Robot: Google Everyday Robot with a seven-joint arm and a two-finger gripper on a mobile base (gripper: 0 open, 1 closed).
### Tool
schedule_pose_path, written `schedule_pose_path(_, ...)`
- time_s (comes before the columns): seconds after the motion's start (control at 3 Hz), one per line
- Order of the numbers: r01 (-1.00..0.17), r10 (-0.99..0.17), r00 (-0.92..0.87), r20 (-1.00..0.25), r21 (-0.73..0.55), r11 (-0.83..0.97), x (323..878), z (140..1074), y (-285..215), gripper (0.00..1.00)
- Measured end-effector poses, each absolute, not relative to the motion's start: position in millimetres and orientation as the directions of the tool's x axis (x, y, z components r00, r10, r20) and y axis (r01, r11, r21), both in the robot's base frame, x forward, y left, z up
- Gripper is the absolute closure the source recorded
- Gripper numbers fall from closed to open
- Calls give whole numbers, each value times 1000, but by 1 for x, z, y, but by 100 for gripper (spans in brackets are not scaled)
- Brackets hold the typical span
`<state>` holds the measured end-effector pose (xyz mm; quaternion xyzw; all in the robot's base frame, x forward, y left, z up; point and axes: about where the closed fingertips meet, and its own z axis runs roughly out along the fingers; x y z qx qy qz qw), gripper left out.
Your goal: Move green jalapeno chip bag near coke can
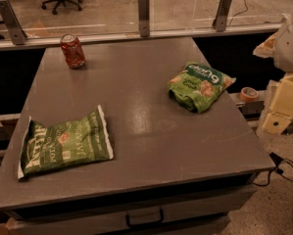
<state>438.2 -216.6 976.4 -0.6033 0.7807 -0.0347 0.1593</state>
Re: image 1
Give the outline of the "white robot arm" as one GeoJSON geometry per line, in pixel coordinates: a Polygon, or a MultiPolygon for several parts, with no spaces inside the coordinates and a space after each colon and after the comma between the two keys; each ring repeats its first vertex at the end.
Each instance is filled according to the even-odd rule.
{"type": "Polygon", "coordinates": [[[285,72],[276,84],[263,123],[264,131],[281,134],[293,119],[293,13],[285,19],[278,32],[255,48],[253,54],[273,58],[274,66],[285,72]]]}

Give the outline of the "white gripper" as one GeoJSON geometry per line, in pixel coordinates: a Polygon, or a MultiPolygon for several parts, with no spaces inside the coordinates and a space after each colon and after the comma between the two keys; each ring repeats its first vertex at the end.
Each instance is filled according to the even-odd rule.
{"type": "MultiPolygon", "coordinates": [[[[253,54],[260,58],[272,58],[274,40],[272,34],[258,45],[253,54]]],[[[281,134],[293,119],[293,73],[287,73],[276,86],[274,96],[269,105],[269,112],[263,123],[263,130],[271,134],[281,134]]]]}

